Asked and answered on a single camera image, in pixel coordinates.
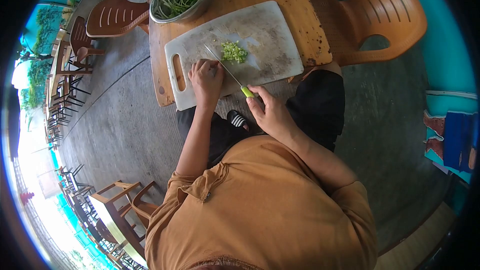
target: white cutting board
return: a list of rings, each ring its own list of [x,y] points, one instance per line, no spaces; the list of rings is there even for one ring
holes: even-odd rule
[[[166,64],[177,109],[196,106],[188,72],[201,58],[215,59],[206,44],[222,58],[221,43],[238,42],[248,51],[245,63],[223,61],[243,85],[263,85],[303,73],[302,60],[290,29],[275,1],[255,4],[220,16],[178,36],[165,45]],[[185,89],[179,90],[173,57],[179,55]],[[240,86],[225,71],[222,96],[239,92]]]

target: black pants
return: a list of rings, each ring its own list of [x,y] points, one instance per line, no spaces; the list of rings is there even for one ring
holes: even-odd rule
[[[295,96],[289,98],[285,105],[306,135],[334,151],[337,136],[342,134],[345,112],[345,89],[340,75],[327,70],[313,71],[300,82]],[[177,111],[178,130],[183,141],[187,139],[194,115],[195,107]],[[213,113],[208,168],[218,164],[233,145],[251,136],[243,127],[235,127]]]

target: red object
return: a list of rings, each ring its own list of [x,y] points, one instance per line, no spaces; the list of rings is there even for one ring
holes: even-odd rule
[[[33,196],[35,196],[34,193],[29,193],[29,192],[27,192],[27,193],[21,193],[21,194],[20,194],[20,200],[21,200],[21,202],[23,203],[23,205],[26,205],[27,202],[28,202],[30,199],[32,199]]]

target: vegetable stems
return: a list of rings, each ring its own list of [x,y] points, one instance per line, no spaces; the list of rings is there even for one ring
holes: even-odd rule
[[[191,8],[198,0],[155,0],[153,15],[167,20],[176,17]]]

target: foot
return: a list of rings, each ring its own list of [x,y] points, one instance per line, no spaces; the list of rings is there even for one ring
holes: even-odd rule
[[[236,128],[243,127],[246,131],[249,130],[247,120],[238,111],[229,111],[228,114],[226,114],[226,119]]]

